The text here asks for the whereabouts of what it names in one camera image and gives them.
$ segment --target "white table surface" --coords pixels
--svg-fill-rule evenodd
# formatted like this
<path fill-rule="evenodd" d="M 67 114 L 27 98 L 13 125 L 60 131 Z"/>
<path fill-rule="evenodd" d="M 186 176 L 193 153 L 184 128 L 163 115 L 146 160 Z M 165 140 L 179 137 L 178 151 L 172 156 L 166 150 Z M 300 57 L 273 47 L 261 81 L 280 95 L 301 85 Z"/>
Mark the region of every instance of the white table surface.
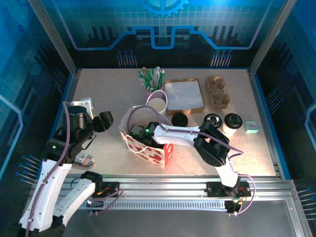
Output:
<path fill-rule="evenodd" d="M 216 169 L 206 164 L 194 148 L 175 145 L 165 169 L 127 151 L 119 133 L 119 124 L 130 107 L 145 104 L 144 89 L 139 85 L 138 71 L 139 69 L 82 69 L 73 100 L 93 98 L 94 114 L 110 110 L 114 115 L 114 123 L 109 130 L 98 133 L 97 138 L 85 151 L 94 156 L 95 164 L 89 169 L 74 165 L 70 173 L 91 170 L 100 174 L 217 175 Z M 205 80 L 208 76 L 224 78 L 225 90 L 231 98 L 227 109 L 218 112 L 210 107 L 205 89 Z M 199 79 L 205 101 L 203 113 L 188 115 L 188 126 L 201 125 L 203 118 L 209 113 L 218 114 L 222 120 L 226 114 L 236 113 L 244 122 L 258 121 L 258 133 L 246 134 L 241 127 L 229 138 L 231 146 L 244 151 L 244 155 L 234 158 L 234 166 L 242 174 L 275 175 L 246 69 L 165 69 L 165 80 L 184 78 Z"/>

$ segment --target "brown paper box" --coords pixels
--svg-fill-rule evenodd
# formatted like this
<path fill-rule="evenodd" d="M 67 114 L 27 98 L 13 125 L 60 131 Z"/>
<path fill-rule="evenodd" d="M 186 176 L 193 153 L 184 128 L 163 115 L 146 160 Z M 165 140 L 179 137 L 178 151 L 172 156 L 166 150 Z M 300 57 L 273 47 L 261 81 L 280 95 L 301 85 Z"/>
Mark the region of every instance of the brown paper box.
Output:
<path fill-rule="evenodd" d="M 164 81 L 163 84 L 173 83 L 173 82 L 180 82 L 180 81 L 195 81 L 195 80 L 197 80 L 197 82 L 198 82 L 199 91 L 201 93 L 201 97 L 202 97 L 202 101 L 203 101 L 203 107 L 195 108 L 195 109 L 189 109 L 189 110 L 168 110 L 167 109 L 167 112 L 166 112 L 167 115 L 175 115 L 177 113 L 183 113 L 183 114 L 203 113 L 204 108 L 205 108 L 205 102 L 204 102 L 204 98 L 202 96 L 201 85 L 200 85 L 200 83 L 199 83 L 197 78 L 188 78 L 188 79 L 183 79 L 183 80 L 166 80 L 166 81 Z"/>

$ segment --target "red and white paper bag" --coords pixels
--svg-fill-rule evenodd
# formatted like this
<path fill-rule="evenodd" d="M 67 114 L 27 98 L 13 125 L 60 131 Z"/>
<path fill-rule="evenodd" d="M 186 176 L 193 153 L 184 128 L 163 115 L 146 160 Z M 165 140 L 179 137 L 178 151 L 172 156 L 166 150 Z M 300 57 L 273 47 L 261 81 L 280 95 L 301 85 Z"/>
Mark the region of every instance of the red and white paper bag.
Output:
<path fill-rule="evenodd" d="M 139 152 L 142 149 L 144 149 L 146 145 L 140 143 L 139 141 L 135 140 L 132 137 L 129 137 L 129 136 L 126 137 L 126 135 L 128 135 L 127 120 L 130 113 L 135 108 L 136 107 L 132 107 L 125 113 L 125 115 L 123 116 L 121 120 L 119 131 L 125 142 L 127 139 L 129 148 L 135 152 Z M 171 122 L 165 116 L 159 115 L 159 118 L 160 118 L 161 123 L 172 126 Z M 149 108 L 140 108 L 136 110 L 134 114 L 132 115 L 129 121 L 129 128 L 131 128 L 132 125 L 147 127 L 149 122 L 157 122 L 157 121 L 158 121 L 157 116 L 153 110 Z M 167 165 L 172 155 L 172 152 L 173 152 L 173 144 L 165 144 L 163 149 L 147 147 L 147 149 L 145 149 L 143 152 L 138 153 L 138 154 L 135 154 L 135 153 L 133 154 L 142 159 L 148 160 L 149 162 L 159 167 L 165 168 L 165 166 Z"/>

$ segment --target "white napkin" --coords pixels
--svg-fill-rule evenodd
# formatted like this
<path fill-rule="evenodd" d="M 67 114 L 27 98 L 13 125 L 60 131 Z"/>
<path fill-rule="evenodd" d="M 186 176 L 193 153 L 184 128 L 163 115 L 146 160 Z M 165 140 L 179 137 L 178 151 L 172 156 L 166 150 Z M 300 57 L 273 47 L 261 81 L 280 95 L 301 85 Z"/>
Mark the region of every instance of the white napkin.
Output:
<path fill-rule="evenodd" d="M 164 90 L 168 97 L 168 110 L 189 110 L 204 106 L 197 80 L 166 83 Z"/>

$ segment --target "black coffee lid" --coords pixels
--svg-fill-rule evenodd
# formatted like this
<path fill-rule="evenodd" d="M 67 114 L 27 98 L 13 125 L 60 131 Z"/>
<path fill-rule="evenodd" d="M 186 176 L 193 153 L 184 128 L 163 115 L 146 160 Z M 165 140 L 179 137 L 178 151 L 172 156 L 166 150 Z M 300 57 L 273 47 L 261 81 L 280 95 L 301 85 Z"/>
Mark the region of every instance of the black coffee lid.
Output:
<path fill-rule="evenodd" d="M 208 114 L 204 117 L 204 122 L 210 122 L 215 128 L 222 125 L 222 119 L 217 114 Z"/>
<path fill-rule="evenodd" d="M 224 118 L 224 123 L 229 128 L 238 129 L 242 126 L 242 119 L 237 114 L 227 114 Z"/>
<path fill-rule="evenodd" d="M 171 123 L 176 127 L 186 127 L 188 125 L 188 117 L 183 113 L 175 114 L 172 117 Z"/>

